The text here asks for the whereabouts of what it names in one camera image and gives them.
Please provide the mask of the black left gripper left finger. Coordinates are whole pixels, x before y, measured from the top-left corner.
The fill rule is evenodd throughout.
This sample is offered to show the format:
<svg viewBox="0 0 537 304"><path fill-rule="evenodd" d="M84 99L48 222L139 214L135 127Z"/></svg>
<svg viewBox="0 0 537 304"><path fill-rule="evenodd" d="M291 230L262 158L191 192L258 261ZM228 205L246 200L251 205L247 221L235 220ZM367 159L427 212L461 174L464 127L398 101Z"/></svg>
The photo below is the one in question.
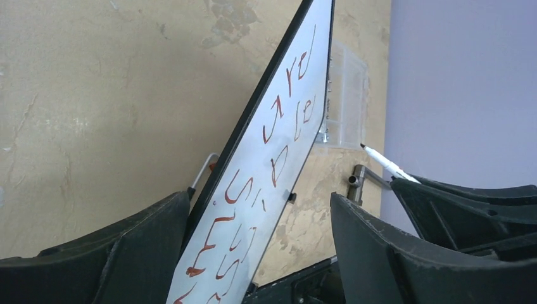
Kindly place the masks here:
<svg viewBox="0 0 537 304"><path fill-rule="evenodd" d="M37 256L1 260L1 302L165 303L189 207L176 192Z"/></svg>

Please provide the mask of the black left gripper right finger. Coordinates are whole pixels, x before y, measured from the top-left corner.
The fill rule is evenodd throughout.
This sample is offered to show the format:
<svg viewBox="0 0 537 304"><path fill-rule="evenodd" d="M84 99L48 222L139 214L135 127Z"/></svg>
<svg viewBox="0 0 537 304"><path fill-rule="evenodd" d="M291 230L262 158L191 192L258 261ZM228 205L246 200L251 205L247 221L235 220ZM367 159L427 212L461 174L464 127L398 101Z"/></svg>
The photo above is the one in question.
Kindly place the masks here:
<svg viewBox="0 0 537 304"><path fill-rule="evenodd" d="M347 303L535 303L536 260L504 262L449 250L330 198Z"/></svg>

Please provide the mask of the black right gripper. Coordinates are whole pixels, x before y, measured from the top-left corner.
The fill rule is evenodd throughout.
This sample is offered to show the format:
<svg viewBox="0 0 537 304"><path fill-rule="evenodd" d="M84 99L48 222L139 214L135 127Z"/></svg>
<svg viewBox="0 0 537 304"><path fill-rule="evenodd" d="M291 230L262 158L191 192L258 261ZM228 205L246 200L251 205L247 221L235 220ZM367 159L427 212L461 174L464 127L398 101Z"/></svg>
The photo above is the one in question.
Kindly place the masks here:
<svg viewBox="0 0 537 304"><path fill-rule="evenodd" d="M468 255L503 262L536 258L536 186L464 187L413 175L391 190L418 236Z"/></svg>

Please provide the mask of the white marker pen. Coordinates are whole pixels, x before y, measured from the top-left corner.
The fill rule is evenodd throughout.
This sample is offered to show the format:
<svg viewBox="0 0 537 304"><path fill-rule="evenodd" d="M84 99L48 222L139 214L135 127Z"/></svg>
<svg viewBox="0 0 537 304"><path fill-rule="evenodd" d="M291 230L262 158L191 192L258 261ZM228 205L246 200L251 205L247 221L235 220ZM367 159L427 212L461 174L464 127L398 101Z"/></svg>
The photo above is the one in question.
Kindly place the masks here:
<svg viewBox="0 0 537 304"><path fill-rule="evenodd" d="M361 148L376 162L378 162L383 169L388 171L393 177L396 177L398 179L405 179L407 181L411 181L414 183L420 184L420 182L412 177L410 174L406 173L404 170L402 170L396 163L392 162L391 160L387 159L384 155L382 155L380 152L376 151L375 149L372 149L364 144L360 144Z"/></svg>

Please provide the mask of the white whiteboard black frame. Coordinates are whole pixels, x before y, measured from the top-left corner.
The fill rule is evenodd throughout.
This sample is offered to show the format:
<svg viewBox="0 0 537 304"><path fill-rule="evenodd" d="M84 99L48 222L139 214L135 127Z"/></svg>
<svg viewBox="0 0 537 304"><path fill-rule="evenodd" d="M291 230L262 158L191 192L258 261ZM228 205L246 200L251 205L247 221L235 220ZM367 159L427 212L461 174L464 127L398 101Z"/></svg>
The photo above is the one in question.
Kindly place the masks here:
<svg viewBox="0 0 537 304"><path fill-rule="evenodd" d="M241 303L325 116L333 1L303 1L197 205L168 303Z"/></svg>

